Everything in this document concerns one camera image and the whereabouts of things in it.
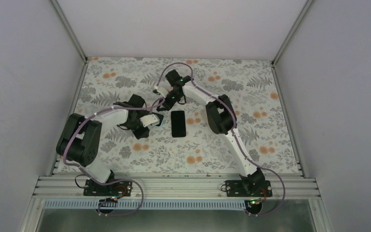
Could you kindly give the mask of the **light blue phone case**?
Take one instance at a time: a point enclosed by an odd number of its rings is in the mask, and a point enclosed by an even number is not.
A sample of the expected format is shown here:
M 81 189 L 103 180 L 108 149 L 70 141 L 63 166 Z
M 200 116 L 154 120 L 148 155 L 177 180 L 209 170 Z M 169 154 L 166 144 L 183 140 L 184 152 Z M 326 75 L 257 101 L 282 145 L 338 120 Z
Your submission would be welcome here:
M 165 116 L 164 115 L 162 115 L 162 114 L 155 114 L 157 117 L 158 117 L 158 119 L 159 119 L 159 121 L 158 121 L 158 123 L 156 124 L 156 127 L 160 127 L 162 124 L 163 124 L 163 122 L 164 122 L 164 118 L 165 118 Z

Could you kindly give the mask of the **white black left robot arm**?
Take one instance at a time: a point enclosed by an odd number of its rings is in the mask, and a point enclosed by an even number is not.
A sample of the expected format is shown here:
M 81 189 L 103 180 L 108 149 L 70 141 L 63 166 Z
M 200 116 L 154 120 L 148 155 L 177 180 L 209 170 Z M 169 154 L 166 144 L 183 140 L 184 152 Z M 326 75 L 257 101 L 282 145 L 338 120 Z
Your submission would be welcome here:
M 146 109 L 145 100 L 133 94 L 128 101 L 115 102 L 109 108 L 83 116 L 73 113 L 68 117 L 56 152 L 63 157 L 67 166 L 74 166 L 96 183 L 96 190 L 104 196 L 114 192 L 115 178 L 97 153 L 103 129 L 119 127 L 133 133 L 136 139 L 147 138 L 149 128 L 146 118 L 150 116 L 155 122 L 159 119 Z

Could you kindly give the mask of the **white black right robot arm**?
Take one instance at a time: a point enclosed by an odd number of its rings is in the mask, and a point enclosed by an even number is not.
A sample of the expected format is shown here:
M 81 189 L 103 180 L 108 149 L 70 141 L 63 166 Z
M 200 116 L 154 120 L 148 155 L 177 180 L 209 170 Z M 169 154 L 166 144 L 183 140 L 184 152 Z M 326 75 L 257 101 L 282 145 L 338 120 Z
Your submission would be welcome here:
M 245 195 L 254 197 L 261 190 L 265 176 L 259 165 L 248 157 L 248 150 L 237 129 L 237 121 L 227 95 L 216 95 L 197 85 L 191 76 L 181 77 L 176 70 L 166 74 L 172 89 L 169 91 L 157 84 L 154 92 L 164 97 L 165 102 L 158 111 L 170 110 L 181 98 L 191 98 L 205 106 L 208 125 L 214 134 L 225 142 L 240 169 L 242 189 Z

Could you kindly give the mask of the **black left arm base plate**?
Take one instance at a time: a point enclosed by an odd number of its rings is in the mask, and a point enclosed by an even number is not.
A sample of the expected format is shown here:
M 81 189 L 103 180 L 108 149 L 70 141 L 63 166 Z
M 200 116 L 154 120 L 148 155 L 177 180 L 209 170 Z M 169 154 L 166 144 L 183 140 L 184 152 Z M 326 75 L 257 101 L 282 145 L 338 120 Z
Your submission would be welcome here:
M 130 196 L 131 189 L 131 181 L 120 181 L 111 185 L 99 185 L 93 180 L 87 180 L 85 183 L 83 195 L 104 197 Z

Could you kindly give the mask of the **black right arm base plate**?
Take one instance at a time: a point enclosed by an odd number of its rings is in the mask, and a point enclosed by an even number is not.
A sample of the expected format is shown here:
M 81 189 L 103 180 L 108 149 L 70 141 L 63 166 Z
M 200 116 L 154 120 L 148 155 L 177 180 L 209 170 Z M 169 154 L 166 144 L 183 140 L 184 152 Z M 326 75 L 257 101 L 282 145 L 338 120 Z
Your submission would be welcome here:
M 242 180 L 227 180 L 221 187 L 228 197 L 272 197 L 270 181 L 244 183 Z

